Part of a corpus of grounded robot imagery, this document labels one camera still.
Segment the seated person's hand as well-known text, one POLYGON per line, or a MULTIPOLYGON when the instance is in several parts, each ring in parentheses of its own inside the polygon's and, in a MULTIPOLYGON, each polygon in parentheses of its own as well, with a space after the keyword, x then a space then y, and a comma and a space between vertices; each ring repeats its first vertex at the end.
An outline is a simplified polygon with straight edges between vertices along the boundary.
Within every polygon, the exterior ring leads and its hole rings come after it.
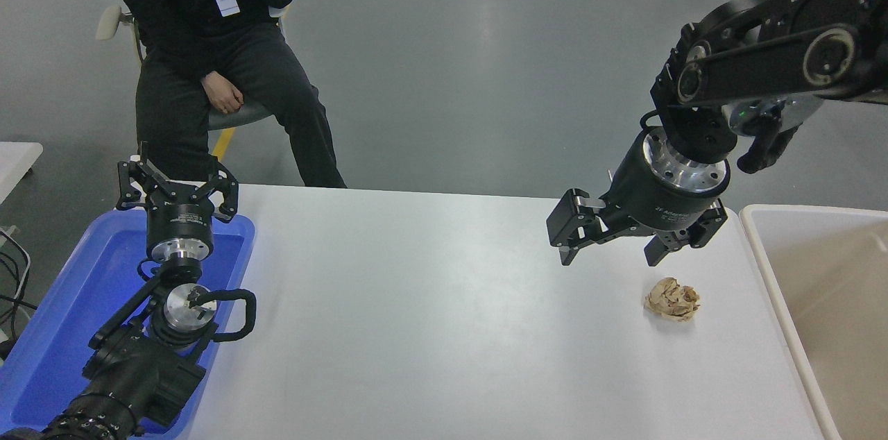
POLYGON ((244 96, 240 90, 222 74, 213 71, 202 79, 200 84, 209 99, 210 105, 222 115, 230 115, 241 110, 244 96))

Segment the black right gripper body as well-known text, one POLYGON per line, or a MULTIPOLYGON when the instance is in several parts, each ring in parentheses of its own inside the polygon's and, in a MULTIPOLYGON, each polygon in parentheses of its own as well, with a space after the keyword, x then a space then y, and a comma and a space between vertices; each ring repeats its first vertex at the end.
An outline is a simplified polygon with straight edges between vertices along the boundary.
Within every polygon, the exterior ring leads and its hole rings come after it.
POLYGON ((618 166, 608 202, 648 228, 678 230, 695 222, 726 190, 726 161, 686 158, 664 131, 643 131, 618 166))

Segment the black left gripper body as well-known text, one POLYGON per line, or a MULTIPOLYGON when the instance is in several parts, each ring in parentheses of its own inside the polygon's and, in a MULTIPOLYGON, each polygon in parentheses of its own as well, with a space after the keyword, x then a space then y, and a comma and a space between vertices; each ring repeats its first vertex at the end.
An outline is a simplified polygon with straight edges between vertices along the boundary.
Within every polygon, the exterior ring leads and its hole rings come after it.
POLYGON ((194 190, 183 186, 174 187, 172 193, 165 193, 161 187, 146 193, 147 245, 173 239, 196 239, 212 245, 213 202, 206 197, 191 199, 194 190))

